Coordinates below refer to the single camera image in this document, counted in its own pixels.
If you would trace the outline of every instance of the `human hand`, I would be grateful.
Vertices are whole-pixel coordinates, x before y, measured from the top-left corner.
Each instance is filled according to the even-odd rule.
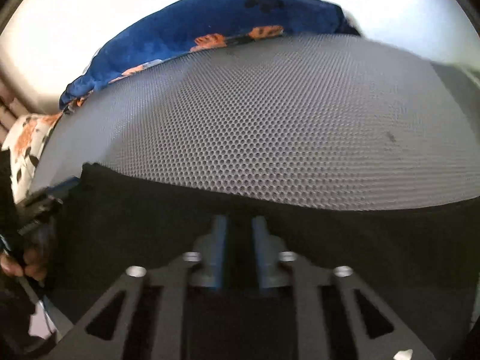
[[[30,247],[23,254],[26,267],[22,268],[18,262],[5,253],[0,255],[0,266],[7,276],[30,276],[34,280],[42,281],[47,276],[47,258],[41,256],[37,249]]]

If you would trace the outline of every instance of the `gray mesh fabric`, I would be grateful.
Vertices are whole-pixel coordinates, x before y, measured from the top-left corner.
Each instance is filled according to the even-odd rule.
[[[57,125],[32,190],[83,162],[339,210],[480,195],[480,146],[428,61],[349,36],[189,54],[118,81]]]

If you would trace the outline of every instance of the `black paw print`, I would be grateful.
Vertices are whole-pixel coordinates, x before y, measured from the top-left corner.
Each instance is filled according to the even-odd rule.
[[[245,0],[245,8],[253,8],[259,5],[260,11],[263,13],[270,13],[275,9],[283,9],[285,4],[282,0]]]

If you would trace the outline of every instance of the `white wall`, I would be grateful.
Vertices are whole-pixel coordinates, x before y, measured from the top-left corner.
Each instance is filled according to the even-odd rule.
[[[177,0],[24,0],[0,36],[0,64],[20,94],[53,112],[94,52],[135,21]],[[480,68],[480,40],[455,0],[327,0],[373,40]]]

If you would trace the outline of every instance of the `blue fabric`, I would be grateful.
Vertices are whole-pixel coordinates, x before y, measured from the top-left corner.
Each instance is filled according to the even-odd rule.
[[[282,26],[287,35],[358,35],[338,5],[321,0],[181,0],[144,17],[107,42],[85,74],[67,86],[60,108],[105,88],[127,69],[189,52],[197,37],[215,33],[234,37],[261,26]]]

